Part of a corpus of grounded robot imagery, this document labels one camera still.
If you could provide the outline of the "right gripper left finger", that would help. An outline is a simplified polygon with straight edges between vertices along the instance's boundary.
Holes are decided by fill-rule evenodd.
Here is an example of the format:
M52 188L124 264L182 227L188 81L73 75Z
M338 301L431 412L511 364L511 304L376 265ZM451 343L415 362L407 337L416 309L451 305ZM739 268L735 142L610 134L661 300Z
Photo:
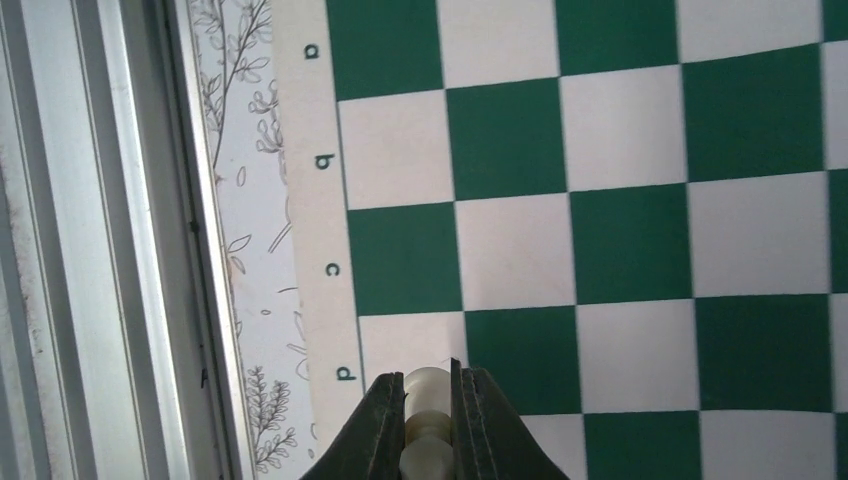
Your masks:
M379 375L302 479L399 479L405 445L404 401L403 374Z

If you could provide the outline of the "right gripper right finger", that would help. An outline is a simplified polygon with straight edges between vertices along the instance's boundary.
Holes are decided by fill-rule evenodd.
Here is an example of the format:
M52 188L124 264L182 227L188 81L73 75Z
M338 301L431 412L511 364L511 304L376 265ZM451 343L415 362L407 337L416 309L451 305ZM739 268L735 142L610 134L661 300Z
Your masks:
M458 479L561 479L492 375L451 360L451 443Z

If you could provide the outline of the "white chess piece king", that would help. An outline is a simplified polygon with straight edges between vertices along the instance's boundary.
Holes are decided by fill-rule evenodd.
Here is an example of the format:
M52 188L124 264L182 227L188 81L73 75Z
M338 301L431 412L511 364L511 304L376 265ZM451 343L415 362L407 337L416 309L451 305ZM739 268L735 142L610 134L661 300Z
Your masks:
M437 367L419 368L405 376L404 390L401 478L454 479L450 373Z

